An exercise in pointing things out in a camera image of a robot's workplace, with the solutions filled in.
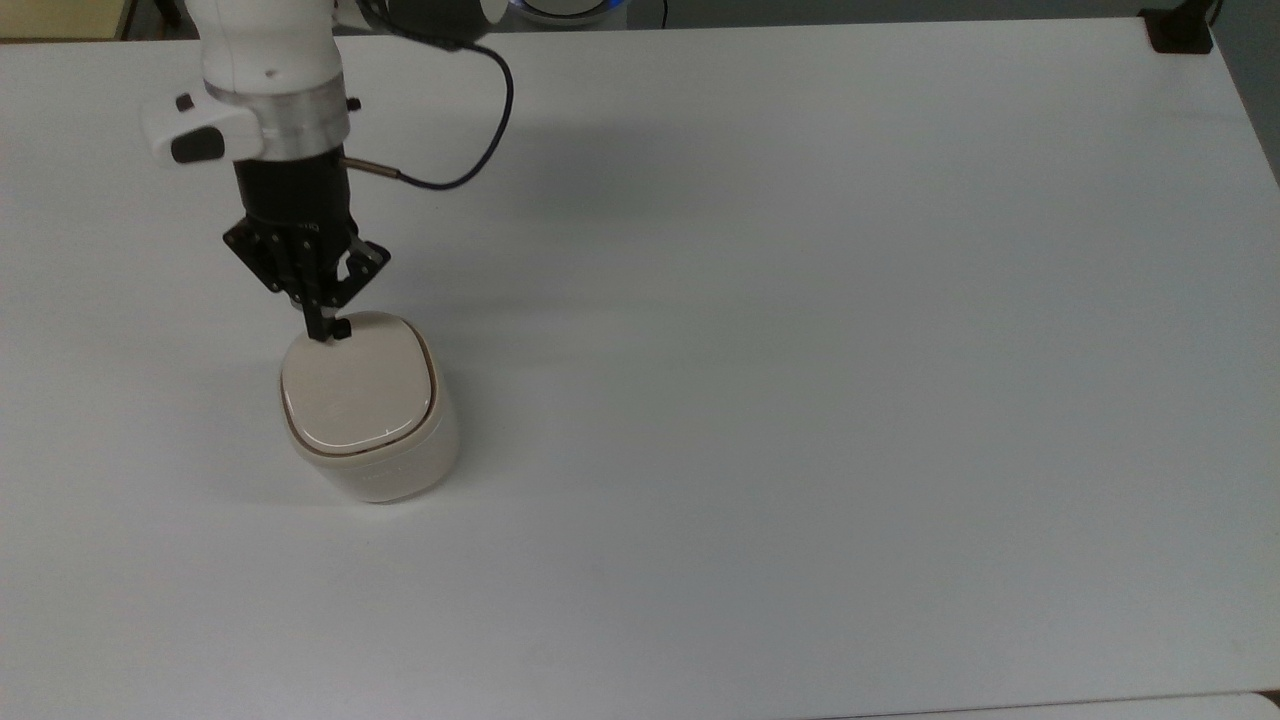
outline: white table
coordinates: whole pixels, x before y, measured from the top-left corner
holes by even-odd
[[[1140,20],[494,37],[353,178],[463,456],[337,495],[195,44],[0,47],[0,715],[773,720],[1280,687],[1280,192]],[[500,79],[342,45],[447,178]],[[138,72],[147,68],[148,73]]]

